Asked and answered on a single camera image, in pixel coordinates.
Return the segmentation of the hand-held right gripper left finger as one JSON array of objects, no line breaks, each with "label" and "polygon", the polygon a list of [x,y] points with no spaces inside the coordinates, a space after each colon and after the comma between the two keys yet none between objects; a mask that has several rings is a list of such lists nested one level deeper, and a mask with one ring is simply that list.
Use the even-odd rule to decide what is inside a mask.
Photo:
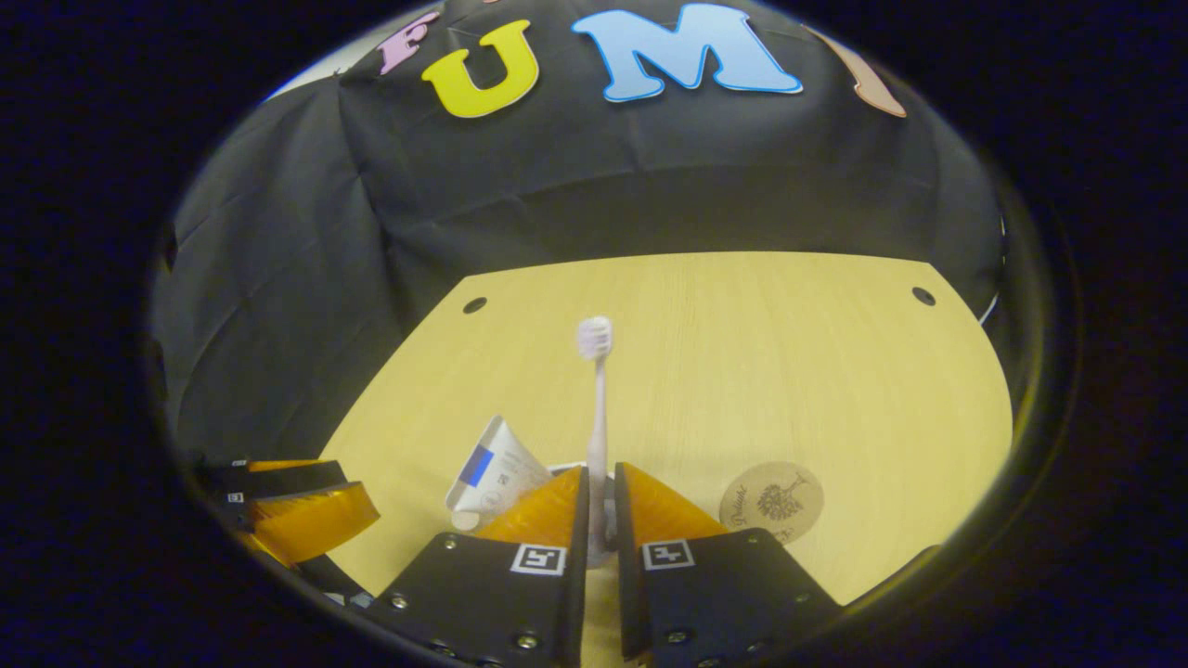
[{"label": "hand-held right gripper left finger", "polygon": [[560,546],[438,532],[368,606],[407,644],[480,667],[579,667],[588,563],[588,472],[549,483],[570,504]]}]

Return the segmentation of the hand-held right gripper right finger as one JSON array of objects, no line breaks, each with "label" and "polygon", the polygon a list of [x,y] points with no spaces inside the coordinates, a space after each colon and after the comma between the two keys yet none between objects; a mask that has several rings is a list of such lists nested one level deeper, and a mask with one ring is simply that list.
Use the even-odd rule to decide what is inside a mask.
[{"label": "hand-held right gripper right finger", "polygon": [[624,663],[750,664],[841,615],[772,532],[729,532],[628,462],[614,498]]}]

